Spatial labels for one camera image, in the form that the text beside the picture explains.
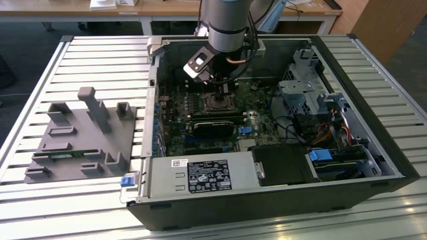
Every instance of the white box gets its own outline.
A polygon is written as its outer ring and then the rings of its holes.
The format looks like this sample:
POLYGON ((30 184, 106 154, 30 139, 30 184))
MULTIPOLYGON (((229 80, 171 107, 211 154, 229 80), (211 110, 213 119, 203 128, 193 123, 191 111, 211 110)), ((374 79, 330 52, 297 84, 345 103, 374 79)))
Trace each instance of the white box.
POLYGON ((116 9, 118 4, 116 0, 91 0, 91 10, 108 10, 108 9, 116 9))
POLYGON ((122 6, 135 6, 139 0, 116 0, 118 5, 122 6))

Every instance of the copper pipe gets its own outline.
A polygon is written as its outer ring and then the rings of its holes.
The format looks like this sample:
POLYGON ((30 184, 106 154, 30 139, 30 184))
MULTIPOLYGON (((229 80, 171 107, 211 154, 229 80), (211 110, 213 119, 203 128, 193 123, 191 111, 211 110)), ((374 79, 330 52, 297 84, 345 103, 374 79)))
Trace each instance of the copper pipe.
POLYGON ((230 57, 226 58, 227 62, 231 64, 246 64, 247 60, 233 60, 230 57))

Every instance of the power supply label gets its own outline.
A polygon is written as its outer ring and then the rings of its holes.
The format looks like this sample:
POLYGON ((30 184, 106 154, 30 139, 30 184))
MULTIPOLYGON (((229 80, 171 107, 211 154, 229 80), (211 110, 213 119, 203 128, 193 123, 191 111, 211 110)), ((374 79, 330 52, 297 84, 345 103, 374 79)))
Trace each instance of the power supply label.
POLYGON ((187 170, 193 194, 233 189, 227 160, 189 162, 187 170))

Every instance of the slotted aluminum table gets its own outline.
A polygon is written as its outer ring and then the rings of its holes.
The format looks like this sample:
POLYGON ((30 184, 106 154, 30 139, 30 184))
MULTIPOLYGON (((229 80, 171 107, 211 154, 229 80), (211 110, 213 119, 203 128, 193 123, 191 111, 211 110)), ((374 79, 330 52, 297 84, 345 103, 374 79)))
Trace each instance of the slotted aluminum table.
MULTIPOLYGON (((59 44, 0 150, 0 239, 421 239, 427 235, 427 116, 358 39, 323 36, 339 64, 422 178, 353 209, 151 232, 120 202, 120 177, 24 184, 50 104, 79 109, 92 86, 107 107, 138 107, 131 171, 140 167, 150 63, 147 36, 75 37, 59 44)), ((337 92, 338 85, 326 72, 337 92)))

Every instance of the regulatory label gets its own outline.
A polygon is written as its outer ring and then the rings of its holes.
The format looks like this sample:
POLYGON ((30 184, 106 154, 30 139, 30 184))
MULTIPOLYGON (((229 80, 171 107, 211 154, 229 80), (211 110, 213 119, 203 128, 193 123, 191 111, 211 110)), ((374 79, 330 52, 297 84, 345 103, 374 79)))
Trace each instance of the regulatory label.
POLYGON ((172 168, 186 167, 189 163, 189 159, 172 159, 172 168))
POLYGON ((233 189, 227 160, 189 162, 187 170, 193 194, 233 189))
POLYGON ((136 11, 120 11, 119 14, 120 15, 136 15, 139 13, 136 11))

